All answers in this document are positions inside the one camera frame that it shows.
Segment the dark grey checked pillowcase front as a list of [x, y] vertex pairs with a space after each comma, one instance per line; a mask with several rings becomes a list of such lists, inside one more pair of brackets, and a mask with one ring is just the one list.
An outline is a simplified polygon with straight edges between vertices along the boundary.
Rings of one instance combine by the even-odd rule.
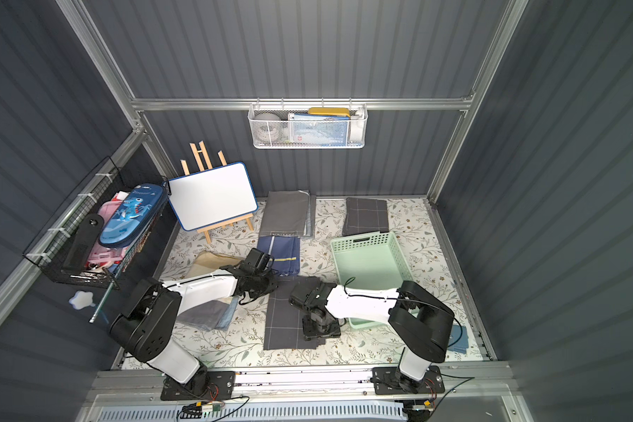
[[305, 313], [290, 304], [295, 287], [316, 288], [318, 277], [278, 277], [278, 287], [269, 295], [263, 348], [266, 351], [283, 349], [311, 350], [325, 344], [325, 339], [306, 340], [302, 328]]

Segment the dark grey checked pillowcase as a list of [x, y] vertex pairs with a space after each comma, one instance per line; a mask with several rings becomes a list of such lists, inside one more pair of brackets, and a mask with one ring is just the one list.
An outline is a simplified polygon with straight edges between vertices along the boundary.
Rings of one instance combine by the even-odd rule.
[[388, 203], [386, 200], [346, 199], [346, 217], [342, 230], [343, 237], [371, 232], [386, 233], [389, 230]]
[[295, 287], [316, 288], [318, 277], [278, 277], [278, 287], [269, 295], [263, 348], [266, 351], [283, 349], [311, 350], [325, 344], [325, 339], [306, 340], [302, 328], [305, 313], [290, 304]]

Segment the navy blue striped pillowcase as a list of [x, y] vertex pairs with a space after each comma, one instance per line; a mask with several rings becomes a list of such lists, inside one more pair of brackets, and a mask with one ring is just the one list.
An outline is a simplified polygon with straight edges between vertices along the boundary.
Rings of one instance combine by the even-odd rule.
[[279, 276], [297, 276], [300, 273], [299, 237], [259, 237], [257, 248], [274, 259], [272, 269]]

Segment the mint green plastic basket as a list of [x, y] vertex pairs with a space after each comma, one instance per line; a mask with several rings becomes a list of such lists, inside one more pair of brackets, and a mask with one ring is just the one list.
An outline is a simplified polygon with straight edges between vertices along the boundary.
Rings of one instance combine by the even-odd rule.
[[331, 241], [338, 285], [328, 297], [332, 315], [354, 330], [388, 325], [398, 290], [412, 281], [410, 267], [393, 232], [372, 232]]

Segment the dark grey checked pillowcase back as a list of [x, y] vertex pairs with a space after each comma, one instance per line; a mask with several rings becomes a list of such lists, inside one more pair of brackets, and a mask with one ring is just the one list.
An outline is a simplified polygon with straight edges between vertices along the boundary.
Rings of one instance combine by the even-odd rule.
[[388, 203], [386, 200], [346, 199], [346, 217], [342, 230], [343, 237], [371, 232], [386, 233], [389, 230]]

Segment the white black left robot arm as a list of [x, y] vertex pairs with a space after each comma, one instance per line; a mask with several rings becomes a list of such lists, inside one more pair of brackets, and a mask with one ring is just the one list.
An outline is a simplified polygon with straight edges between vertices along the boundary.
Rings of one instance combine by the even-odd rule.
[[109, 336], [139, 362], [167, 376], [191, 397], [205, 397], [209, 387], [207, 367], [173, 338], [179, 315], [200, 305], [227, 297], [255, 301], [278, 287], [274, 257], [251, 249], [244, 260], [211, 274], [163, 283], [146, 278], [137, 283]]

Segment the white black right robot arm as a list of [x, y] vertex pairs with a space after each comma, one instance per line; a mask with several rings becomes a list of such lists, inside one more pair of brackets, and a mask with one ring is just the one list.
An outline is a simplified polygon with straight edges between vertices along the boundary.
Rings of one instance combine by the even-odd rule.
[[388, 325], [404, 349], [394, 379], [377, 377], [376, 383], [418, 393], [434, 363], [445, 362], [455, 313], [414, 281], [399, 288], [369, 290], [320, 282], [314, 288], [299, 285], [289, 303], [306, 313], [302, 319], [305, 339], [330, 339], [341, 335], [345, 319], [362, 319]]

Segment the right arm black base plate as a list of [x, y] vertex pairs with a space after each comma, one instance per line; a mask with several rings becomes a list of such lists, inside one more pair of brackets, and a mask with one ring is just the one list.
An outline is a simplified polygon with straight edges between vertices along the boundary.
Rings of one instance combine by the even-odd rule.
[[420, 394], [433, 397], [446, 391], [441, 371], [434, 365], [427, 369], [420, 381], [403, 376], [392, 367], [374, 367], [370, 381], [378, 396]]

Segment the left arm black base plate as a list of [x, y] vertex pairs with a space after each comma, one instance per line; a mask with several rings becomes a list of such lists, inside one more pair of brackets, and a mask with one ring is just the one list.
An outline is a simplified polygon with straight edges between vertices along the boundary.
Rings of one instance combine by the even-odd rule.
[[161, 401], [216, 401], [232, 398], [236, 373], [201, 369], [187, 383], [165, 376]]

